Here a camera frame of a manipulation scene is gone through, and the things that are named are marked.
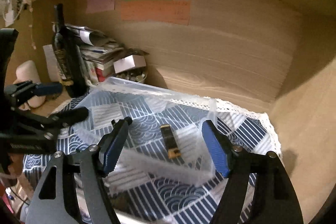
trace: bottle label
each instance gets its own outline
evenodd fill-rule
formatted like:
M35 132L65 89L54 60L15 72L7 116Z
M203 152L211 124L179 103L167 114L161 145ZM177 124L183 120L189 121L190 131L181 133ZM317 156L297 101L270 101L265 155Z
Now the bottle label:
M62 50L54 51L54 53L58 61L60 83L63 85L73 85L74 82L71 79L70 72L67 68L66 51L62 49Z

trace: small cardboard box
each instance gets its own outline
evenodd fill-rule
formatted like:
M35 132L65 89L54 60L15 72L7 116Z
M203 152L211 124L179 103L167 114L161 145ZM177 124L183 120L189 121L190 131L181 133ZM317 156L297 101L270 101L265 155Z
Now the small cardboard box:
M113 63L115 73L146 66L145 58L142 55L130 55Z

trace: metal bolt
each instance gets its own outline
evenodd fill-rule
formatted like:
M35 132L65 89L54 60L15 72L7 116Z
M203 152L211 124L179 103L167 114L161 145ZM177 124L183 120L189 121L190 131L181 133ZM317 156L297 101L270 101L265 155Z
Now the metal bolt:
M273 151L268 151L266 153L267 156L271 157L271 158L276 158L278 155L277 153L273 152Z
M44 138L51 140L54 137L54 135L52 135L50 132L47 132L46 134L44 134Z
M56 151L56 152L54 153L54 156L55 156L55 158L59 158L60 156L62 156L62 154L63 154L62 151Z
M92 144L89 146L89 151L93 152L93 151L97 151L98 150L98 145L96 144Z
M241 152L243 150L243 148L240 145L237 145L237 144L233 145L232 149L236 152Z

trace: wine bottle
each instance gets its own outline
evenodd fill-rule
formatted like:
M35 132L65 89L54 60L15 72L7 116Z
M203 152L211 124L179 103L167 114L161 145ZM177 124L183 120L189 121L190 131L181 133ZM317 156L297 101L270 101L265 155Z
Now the wine bottle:
M66 28L63 16L63 4L57 4L55 9L55 29L52 47L58 62L60 83L62 83L71 98L86 93L87 86L80 68L80 60L73 34Z

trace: transparent plastic container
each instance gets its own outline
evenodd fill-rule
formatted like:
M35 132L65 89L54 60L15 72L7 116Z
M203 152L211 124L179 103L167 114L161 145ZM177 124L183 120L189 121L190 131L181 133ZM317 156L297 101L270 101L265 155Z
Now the transparent plastic container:
M133 119L119 161L157 177L199 186L215 175L201 133L202 122L216 124L216 101L110 77L77 107L89 117L73 127L87 144L112 131L111 120ZM160 125L170 124L181 157L169 159Z

